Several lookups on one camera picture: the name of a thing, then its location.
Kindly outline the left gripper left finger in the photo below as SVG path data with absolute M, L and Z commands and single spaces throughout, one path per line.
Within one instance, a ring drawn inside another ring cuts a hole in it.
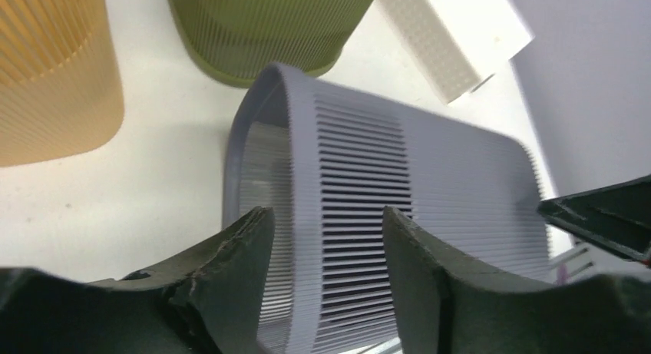
M 218 234 L 121 280 L 1 271 L 3 353 L 258 353 L 275 231 L 255 207 Z

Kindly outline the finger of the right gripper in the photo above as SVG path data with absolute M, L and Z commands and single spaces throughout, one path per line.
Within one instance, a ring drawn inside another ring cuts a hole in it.
M 546 223 L 619 258 L 650 261 L 650 176 L 543 200 Z

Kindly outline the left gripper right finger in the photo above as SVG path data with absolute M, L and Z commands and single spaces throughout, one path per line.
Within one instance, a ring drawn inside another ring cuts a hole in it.
M 383 211 L 382 236 L 406 353 L 650 351 L 648 280 L 533 280 L 467 255 L 394 207 Z

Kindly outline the grey slatted waste bin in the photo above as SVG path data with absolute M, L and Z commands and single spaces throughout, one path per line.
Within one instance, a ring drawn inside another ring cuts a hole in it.
M 268 353 L 338 353 L 396 336 L 382 213 L 543 280 L 541 188 L 514 139 L 280 64 L 247 91 L 230 130 L 223 222 L 276 219 L 257 339 Z

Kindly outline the white perforated plastic basket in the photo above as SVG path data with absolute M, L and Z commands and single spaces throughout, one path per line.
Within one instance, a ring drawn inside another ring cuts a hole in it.
M 443 104 L 476 91 L 534 39 L 512 0 L 378 0 Z

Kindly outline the yellow slatted waste bin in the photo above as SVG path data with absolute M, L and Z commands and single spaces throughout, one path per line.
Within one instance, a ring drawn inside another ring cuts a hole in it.
M 124 119 L 105 0 L 1 0 L 1 164 L 92 151 Z

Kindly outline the green slatted waste bin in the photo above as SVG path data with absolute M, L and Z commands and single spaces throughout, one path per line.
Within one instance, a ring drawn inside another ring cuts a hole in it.
M 248 88 L 271 62 L 325 74 L 373 1 L 168 0 L 193 62 L 237 88 Z

